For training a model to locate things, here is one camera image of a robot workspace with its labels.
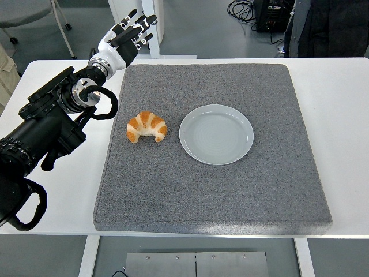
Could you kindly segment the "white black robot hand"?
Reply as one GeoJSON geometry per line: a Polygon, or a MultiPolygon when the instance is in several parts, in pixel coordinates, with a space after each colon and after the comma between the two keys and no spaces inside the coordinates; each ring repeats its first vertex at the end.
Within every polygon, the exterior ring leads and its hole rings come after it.
{"type": "Polygon", "coordinates": [[[142,14],[138,19],[133,20],[136,14],[137,9],[133,9],[115,24],[101,39],[97,53],[89,59],[88,65],[100,68],[106,78],[127,68],[140,49],[153,38],[153,35],[147,31],[156,23],[156,15],[142,14]]]}

